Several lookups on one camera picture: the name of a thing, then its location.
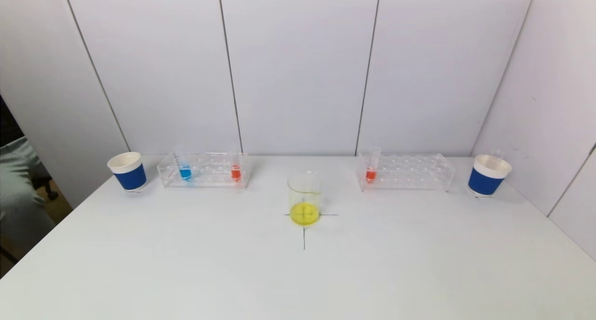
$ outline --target yellow liquid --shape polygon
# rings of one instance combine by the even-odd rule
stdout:
[[[300,226],[308,226],[319,220],[319,208],[309,203],[297,203],[290,209],[290,218]]]

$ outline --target gray pants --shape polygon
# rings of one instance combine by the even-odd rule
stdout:
[[[48,177],[25,137],[0,148],[0,232],[19,250],[31,250],[52,228],[32,178]]]

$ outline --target white wall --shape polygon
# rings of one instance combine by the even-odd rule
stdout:
[[[128,151],[67,0],[0,0],[0,93],[73,207]]]
[[[245,152],[353,155],[377,0],[222,0]]]
[[[507,181],[544,214],[596,142],[596,0],[534,0],[473,154],[500,148]]]
[[[70,0],[132,150],[240,148],[219,0]]]
[[[596,260],[596,153],[593,153],[549,216]]]
[[[530,0],[379,0],[358,150],[468,156]]]

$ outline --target blue paper cup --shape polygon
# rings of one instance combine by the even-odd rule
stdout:
[[[476,197],[490,197],[511,172],[511,165],[503,159],[479,155],[474,160],[468,187]]]
[[[119,154],[108,162],[108,167],[126,191],[135,191],[145,186],[147,176],[138,152]]]

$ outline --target test tube with red liquid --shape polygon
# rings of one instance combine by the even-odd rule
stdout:
[[[379,159],[381,158],[381,148],[373,147],[368,150],[369,162],[366,168],[366,182],[374,183],[377,178],[377,168],[379,167]]]
[[[240,170],[240,153],[238,153],[237,150],[232,150],[228,155],[230,155],[232,180],[234,180],[234,182],[240,182],[242,178],[242,172]]]

